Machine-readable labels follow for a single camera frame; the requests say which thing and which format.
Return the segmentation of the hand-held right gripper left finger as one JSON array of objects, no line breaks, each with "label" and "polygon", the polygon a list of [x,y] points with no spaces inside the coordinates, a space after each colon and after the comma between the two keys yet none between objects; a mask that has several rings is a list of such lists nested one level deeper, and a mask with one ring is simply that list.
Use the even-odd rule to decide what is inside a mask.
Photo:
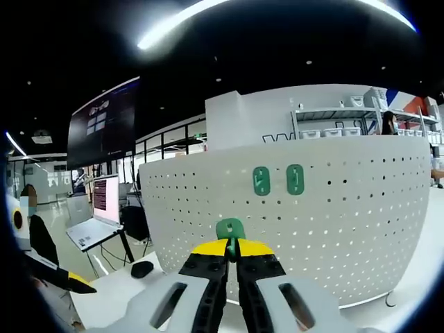
[{"label": "hand-held right gripper left finger", "polygon": [[196,248],[180,271],[156,281],[129,303],[118,332],[217,332],[226,304],[226,240]]}]

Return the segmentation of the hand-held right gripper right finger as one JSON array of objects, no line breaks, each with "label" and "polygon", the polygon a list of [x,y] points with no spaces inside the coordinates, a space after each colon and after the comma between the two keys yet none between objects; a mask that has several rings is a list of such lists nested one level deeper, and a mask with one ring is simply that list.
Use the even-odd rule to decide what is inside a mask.
[{"label": "hand-held right gripper right finger", "polygon": [[338,302],[315,282],[285,273],[273,251],[239,239],[239,304],[249,332],[349,332]]}]

